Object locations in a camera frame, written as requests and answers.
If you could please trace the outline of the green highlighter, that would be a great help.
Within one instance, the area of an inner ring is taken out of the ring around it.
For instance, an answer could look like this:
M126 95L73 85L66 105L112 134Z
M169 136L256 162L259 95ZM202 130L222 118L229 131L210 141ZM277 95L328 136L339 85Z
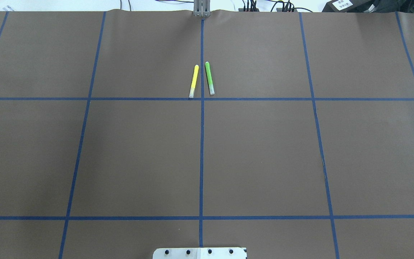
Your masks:
M208 61L205 62L205 71L206 71L207 83L208 83L208 88L209 88L209 95L215 95L211 65Z

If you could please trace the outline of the yellow highlighter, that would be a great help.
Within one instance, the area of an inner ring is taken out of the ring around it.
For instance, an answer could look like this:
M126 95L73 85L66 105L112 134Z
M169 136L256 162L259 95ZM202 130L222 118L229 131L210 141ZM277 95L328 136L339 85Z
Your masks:
M190 98L190 99L194 98L194 92L195 92L195 89L197 87L197 80L198 80L199 70L200 70L200 66L198 64L196 64L194 66L194 69L193 69L191 84L190 84L190 87L189 87L189 96L188 96L188 98Z

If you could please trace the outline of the black power adapter box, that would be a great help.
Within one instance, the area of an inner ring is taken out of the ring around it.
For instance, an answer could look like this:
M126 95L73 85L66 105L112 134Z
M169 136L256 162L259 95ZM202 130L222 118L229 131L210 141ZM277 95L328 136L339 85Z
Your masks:
M369 13L376 9L379 0L331 0L323 13Z

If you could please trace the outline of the aluminium frame post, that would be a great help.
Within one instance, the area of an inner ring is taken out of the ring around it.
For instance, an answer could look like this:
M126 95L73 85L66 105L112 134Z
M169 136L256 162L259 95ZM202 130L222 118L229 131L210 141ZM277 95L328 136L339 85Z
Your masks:
M207 18L211 15L210 0L193 0L193 15Z

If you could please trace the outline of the white pedestal column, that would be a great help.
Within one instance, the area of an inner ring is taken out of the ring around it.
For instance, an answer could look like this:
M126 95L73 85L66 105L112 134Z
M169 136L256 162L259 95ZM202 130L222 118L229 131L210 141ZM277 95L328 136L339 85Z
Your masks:
M247 249L242 247L181 247L159 248L153 259L247 259Z

